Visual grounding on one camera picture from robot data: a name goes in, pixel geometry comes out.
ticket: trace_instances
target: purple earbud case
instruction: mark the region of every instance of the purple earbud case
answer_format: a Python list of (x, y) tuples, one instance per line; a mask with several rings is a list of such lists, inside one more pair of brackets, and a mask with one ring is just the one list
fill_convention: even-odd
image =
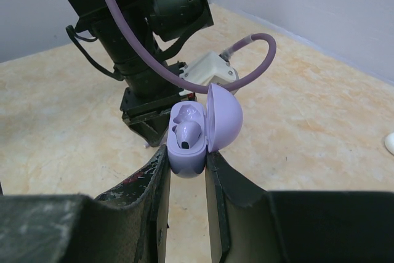
[(211, 84), (207, 110), (198, 102), (179, 102), (172, 107), (167, 147), (172, 171), (193, 178), (204, 171), (205, 156), (230, 145), (243, 122), (241, 105), (232, 93)]

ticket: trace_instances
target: earbud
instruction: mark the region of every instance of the earbud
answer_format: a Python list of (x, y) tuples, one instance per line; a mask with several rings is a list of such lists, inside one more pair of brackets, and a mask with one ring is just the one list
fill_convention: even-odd
[(196, 121), (182, 121), (175, 130), (179, 148), (191, 149), (197, 143), (201, 132), (201, 126)]

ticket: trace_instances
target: earbud case lid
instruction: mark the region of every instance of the earbud case lid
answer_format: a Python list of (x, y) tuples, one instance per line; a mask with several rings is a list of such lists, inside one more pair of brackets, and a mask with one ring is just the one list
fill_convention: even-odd
[(243, 112), (236, 97), (228, 90), (211, 84), (207, 96), (206, 134), (208, 151), (229, 146), (242, 128)]

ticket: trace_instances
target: beige floor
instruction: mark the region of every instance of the beige floor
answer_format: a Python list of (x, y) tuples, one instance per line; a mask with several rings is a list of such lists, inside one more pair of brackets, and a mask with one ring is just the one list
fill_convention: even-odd
[[(222, 153), (259, 186), (273, 189), (393, 190), (394, 87), (212, 6), (215, 27), (196, 34), (178, 56), (190, 62), (250, 33), (271, 33), (271, 68), (237, 93), (241, 134)], [(85, 44), (111, 65), (97, 43)], [(257, 43), (236, 54), (241, 76), (263, 59)], [(96, 196), (154, 153), (121, 120), (125, 83), (95, 71), (73, 45), (0, 65), (0, 179), (6, 194)], [(168, 262), (210, 262), (204, 177), (172, 177)]]

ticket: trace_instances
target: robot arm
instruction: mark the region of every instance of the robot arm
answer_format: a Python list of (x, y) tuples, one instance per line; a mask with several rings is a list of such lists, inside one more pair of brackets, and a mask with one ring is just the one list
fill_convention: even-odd
[[(181, 100), (194, 100), (195, 95), (160, 77), (135, 53), (104, 0), (68, 1), (79, 16), (75, 28), (70, 25), (66, 29), (70, 39), (96, 69), (116, 80), (126, 81), (128, 88), (121, 103), (123, 121), (151, 146), (158, 146), (167, 130), (171, 107)], [(207, 0), (117, 0), (117, 3), (139, 41), (164, 67), (168, 67), (166, 60), (174, 57), (191, 35), (213, 25)], [(94, 39), (78, 36), (84, 31)], [(163, 41), (177, 40), (163, 52), (153, 33)], [(95, 62), (78, 39), (98, 39), (114, 62), (113, 73)], [(187, 68), (185, 63), (169, 66), (176, 75)]]

